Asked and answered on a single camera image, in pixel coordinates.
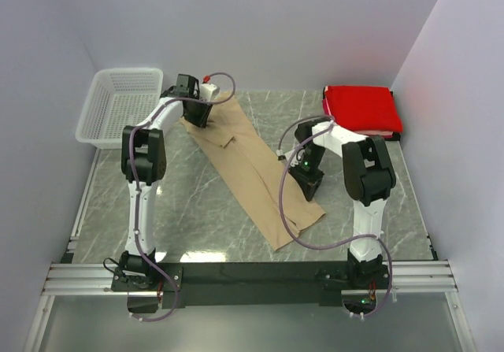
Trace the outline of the beige t-shirt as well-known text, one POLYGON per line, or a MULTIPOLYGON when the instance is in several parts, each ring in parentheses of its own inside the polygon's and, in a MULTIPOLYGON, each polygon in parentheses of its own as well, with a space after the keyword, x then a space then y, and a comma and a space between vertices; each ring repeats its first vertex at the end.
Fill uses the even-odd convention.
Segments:
POLYGON ((278 211, 283 166, 274 150, 290 123, 318 113, 319 100, 316 91, 243 91, 212 110, 207 128, 183 123, 201 149, 187 158, 200 177, 183 212, 196 249, 230 261, 298 259, 278 211))

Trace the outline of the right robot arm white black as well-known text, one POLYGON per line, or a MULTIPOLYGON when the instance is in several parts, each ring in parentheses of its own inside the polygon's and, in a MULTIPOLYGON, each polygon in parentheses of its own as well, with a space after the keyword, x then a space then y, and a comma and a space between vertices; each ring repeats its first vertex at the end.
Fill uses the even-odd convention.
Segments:
POLYGON ((295 138, 299 145, 284 156, 286 168, 308 201, 324 177, 319 169, 324 153, 329 150, 342 158, 344 186, 354 204, 346 281, 363 288, 384 266, 379 238, 384 209, 396 185, 386 143, 380 136, 368 137, 345 129, 328 116, 298 121, 295 138))

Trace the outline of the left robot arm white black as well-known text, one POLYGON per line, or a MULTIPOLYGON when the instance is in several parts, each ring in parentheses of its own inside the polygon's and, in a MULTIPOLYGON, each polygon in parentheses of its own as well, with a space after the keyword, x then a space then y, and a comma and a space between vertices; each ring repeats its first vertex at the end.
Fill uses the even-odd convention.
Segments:
POLYGON ((151 289, 159 276, 154 268, 153 226, 157 189, 167 168, 165 135, 181 118, 204 128, 219 91, 209 76, 198 80, 179 74, 176 84, 161 94, 144 120, 123 129, 120 165, 128 181, 130 210, 128 239, 119 267, 141 291, 151 289))

